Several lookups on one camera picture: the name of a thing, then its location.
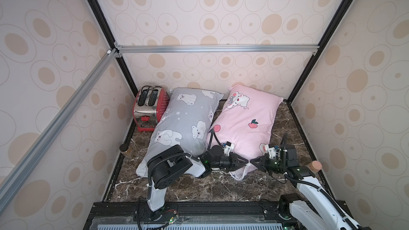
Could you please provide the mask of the red and chrome toaster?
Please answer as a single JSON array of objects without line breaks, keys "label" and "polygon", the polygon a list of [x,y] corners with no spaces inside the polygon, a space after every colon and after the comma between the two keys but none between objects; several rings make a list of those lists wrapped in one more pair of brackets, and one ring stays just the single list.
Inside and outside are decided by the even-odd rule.
[{"label": "red and chrome toaster", "polygon": [[168,107],[169,96],[161,86],[146,85],[138,92],[133,117],[139,132],[153,132]]}]

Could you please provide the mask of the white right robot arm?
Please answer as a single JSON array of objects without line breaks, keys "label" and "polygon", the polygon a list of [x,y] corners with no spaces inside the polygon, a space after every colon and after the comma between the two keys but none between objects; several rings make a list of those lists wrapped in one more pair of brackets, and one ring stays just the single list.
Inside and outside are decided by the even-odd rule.
[{"label": "white right robot arm", "polygon": [[266,173],[282,173],[297,193],[280,196],[278,214],[284,220],[296,219],[308,230],[368,230],[350,217],[322,187],[314,173],[300,166],[296,153],[281,151],[264,154],[250,161]]}]

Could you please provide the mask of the silver aluminium rail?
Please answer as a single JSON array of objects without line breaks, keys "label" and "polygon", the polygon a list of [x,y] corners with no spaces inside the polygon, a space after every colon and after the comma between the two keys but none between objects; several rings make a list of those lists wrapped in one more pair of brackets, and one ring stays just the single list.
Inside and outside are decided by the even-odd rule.
[{"label": "silver aluminium rail", "polygon": [[117,46],[126,53],[217,53],[217,52],[317,52],[319,45],[172,45],[172,46]]},{"label": "silver aluminium rail", "polygon": [[52,122],[39,135],[38,139],[33,143],[33,146],[26,152],[23,158],[14,167],[13,171],[11,171],[1,186],[1,213],[4,213],[67,122],[100,79],[108,65],[116,58],[118,52],[118,49],[111,49],[110,53],[105,54],[60,112],[54,117]]}]

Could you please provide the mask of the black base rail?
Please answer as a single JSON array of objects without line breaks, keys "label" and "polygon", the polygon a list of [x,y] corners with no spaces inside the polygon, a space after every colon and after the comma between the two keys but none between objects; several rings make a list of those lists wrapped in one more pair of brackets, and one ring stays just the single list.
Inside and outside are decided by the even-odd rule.
[{"label": "black base rail", "polygon": [[240,229],[266,230],[277,224],[279,230],[303,230],[295,219],[282,219],[278,203],[262,199],[256,202],[166,202],[152,212],[147,202],[97,202],[86,219],[84,229],[102,225],[123,229]]}]

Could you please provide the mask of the grey polar bear pillow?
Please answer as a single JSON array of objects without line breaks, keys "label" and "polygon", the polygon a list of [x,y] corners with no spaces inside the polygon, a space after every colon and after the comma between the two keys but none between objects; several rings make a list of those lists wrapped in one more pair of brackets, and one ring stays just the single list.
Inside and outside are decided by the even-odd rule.
[{"label": "grey polar bear pillow", "polygon": [[193,156],[203,154],[214,114],[223,96],[222,93],[203,89],[174,89],[136,174],[147,177],[148,161],[175,145],[180,145],[184,152]]}]

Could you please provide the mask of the pink cat pillow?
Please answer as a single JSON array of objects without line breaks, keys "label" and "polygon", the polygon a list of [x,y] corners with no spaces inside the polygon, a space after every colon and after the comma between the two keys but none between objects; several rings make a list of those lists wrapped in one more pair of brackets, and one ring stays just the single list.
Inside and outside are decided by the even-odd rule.
[{"label": "pink cat pillow", "polygon": [[283,98],[244,85],[230,88],[222,112],[214,121],[206,145],[235,144],[234,152],[248,161],[264,154]]}]

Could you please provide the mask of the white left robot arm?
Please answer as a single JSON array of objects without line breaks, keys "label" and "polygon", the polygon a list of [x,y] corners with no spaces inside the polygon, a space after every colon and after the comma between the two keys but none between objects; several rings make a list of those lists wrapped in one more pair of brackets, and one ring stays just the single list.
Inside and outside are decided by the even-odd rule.
[{"label": "white left robot arm", "polygon": [[184,174],[204,178],[213,170],[233,172],[249,164],[247,159],[236,153],[227,154],[226,148],[216,145],[196,157],[184,152],[180,145],[175,145],[151,158],[147,163],[149,209],[152,212],[161,209],[165,204],[167,188]]}]

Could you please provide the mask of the silver aluminium left rail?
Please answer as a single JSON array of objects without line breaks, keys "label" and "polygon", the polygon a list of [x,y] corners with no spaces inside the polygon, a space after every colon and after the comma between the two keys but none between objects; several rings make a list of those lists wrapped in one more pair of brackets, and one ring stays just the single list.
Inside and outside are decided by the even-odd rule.
[{"label": "silver aluminium left rail", "polygon": [[33,146],[26,152],[23,158],[14,167],[13,171],[11,171],[1,186],[1,213],[4,213],[67,122],[100,79],[108,65],[116,58],[118,52],[118,49],[111,49],[110,53],[105,54],[60,112],[54,117],[52,122],[39,135],[38,139],[33,143]]}]

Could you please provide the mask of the small brown capped bottle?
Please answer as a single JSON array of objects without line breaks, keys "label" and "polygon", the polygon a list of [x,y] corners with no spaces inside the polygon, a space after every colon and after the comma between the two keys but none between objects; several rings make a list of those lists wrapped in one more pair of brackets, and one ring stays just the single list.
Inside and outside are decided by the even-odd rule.
[{"label": "small brown capped bottle", "polygon": [[124,157],[130,159],[135,158],[135,151],[131,144],[123,143],[120,145],[119,150]]}]

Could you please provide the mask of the silver aluminium back rail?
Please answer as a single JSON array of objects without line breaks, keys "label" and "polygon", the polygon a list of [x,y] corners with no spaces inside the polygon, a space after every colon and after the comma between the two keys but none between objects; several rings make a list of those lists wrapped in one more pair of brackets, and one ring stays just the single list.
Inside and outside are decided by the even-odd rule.
[{"label": "silver aluminium back rail", "polygon": [[117,46],[126,53],[217,53],[217,52],[317,52],[319,45],[172,45],[172,46]]}]

